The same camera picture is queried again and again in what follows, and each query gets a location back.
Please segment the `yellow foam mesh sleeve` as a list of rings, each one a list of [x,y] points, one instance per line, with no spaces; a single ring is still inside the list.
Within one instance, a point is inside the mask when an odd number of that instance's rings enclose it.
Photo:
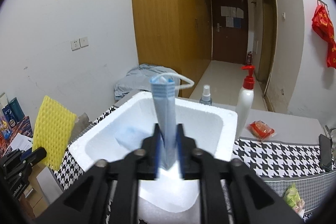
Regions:
[[[49,96],[43,98],[35,121],[32,150],[46,150],[42,163],[57,171],[76,122],[76,114]]]

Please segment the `blue face mask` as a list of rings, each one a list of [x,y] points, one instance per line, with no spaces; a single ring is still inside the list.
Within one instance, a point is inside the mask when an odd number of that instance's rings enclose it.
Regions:
[[[161,166],[169,170],[177,160],[175,95],[194,86],[194,81],[178,73],[162,73],[150,80],[151,93],[161,131]]]
[[[141,148],[143,139],[150,136],[147,132],[134,127],[126,127],[120,129],[115,134],[116,141],[129,151]]]

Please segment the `white styrofoam box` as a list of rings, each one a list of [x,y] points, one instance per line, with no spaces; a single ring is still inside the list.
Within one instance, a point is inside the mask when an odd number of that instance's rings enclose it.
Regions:
[[[185,136],[193,138],[198,148],[217,159],[231,159],[238,119],[234,111],[176,99],[175,117],[183,125]],[[199,183],[182,180],[178,162],[168,170],[163,168],[164,147],[161,135],[155,132],[157,124],[152,94],[140,92],[74,141],[69,151],[86,171],[100,159],[123,159],[141,148],[144,138],[153,136],[157,179],[139,182],[139,199],[169,213],[181,213],[196,202]]]

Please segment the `small clear spray bottle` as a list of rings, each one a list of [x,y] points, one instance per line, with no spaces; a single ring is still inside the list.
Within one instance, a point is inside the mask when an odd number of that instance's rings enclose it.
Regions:
[[[212,105],[210,85],[203,85],[203,92],[199,102],[204,105]]]

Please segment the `red snack packet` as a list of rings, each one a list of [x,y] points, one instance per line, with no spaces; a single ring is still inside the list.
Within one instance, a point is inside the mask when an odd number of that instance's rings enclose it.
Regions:
[[[275,130],[263,121],[254,121],[247,126],[247,129],[259,141],[265,141],[275,134]]]

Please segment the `white pump lotion bottle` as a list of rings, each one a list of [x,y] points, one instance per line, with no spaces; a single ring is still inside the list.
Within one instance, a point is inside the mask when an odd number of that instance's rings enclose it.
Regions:
[[[239,139],[242,134],[243,128],[249,116],[249,111],[253,104],[254,99],[254,85],[255,79],[253,77],[254,65],[245,65],[241,68],[242,70],[247,70],[248,75],[244,78],[243,85],[240,89],[238,102],[236,105],[236,113],[238,115],[237,127],[235,139]]]

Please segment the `light blue crumpled cloth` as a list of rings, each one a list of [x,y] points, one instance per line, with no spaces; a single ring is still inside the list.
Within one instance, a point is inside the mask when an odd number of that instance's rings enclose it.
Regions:
[[[167,67],[151,64],[140,64],[132,68],[128,71],[126,76],[120,79],[114,86],[115,101],[119,101],[134,90],[150,92],[150,80],[162,73],[176,73],[176,71]]]

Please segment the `green snack wrapper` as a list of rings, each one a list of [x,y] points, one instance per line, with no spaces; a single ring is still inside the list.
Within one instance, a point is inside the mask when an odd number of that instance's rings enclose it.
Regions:
[[[305,201],[300,197],[295,183],[292,183],[284,193],[284,201],[300,216],[305,212]]]

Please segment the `red fire extinguisher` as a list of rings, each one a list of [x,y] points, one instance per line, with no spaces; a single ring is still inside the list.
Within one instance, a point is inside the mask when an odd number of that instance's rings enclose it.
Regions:
[[[247,53],[246,65],[252,64],[253,53],[250,51]]]

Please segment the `black smartphone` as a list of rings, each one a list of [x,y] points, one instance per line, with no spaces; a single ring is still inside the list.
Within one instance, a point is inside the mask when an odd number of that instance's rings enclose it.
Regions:
[[[331,140],[325,135],[320,134],[318,137],[319,140],[319,165],[321,169],[324,169],[326,172],[330,172],[333,166],[333,156],[331,152]]]

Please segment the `side wooden door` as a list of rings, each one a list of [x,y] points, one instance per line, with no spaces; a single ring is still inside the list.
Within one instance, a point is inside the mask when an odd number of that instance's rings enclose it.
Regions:
[[[258,80],[266,85],[272,73],[277,43],[277,0],[262,0],[262,44]]]

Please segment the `dark brown entrance door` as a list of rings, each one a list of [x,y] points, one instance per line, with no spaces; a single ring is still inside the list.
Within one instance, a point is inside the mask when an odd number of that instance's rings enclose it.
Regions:
[[[213,60],[244,64],[248,50],[248,0],[211,0]]]

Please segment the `wooden wardrobe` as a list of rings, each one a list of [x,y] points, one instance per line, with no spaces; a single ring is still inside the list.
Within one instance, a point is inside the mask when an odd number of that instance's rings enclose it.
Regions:
[[[138,62],[198,83],[211,61],[210,0],[132,0],[132,6]]]

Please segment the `red hanging bags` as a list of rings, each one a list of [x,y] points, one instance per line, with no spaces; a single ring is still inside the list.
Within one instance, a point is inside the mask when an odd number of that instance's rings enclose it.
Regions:
[[[325,42],[327,42],[326,65],[328,68],[335,68],[335,32],[333,23],[324,4],[318,4],[311,19],[313,31]]]

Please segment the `white wall socket pair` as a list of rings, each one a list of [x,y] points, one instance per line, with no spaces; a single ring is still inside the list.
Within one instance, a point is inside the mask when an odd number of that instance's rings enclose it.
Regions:
[[[70,44],[71,44],[71,50],[72,51],[76,51],[76,50],[79,50],[80,48],[84,48],[84,47],[89,46],[89,42],[88,42],[87,37],[71,40]]]

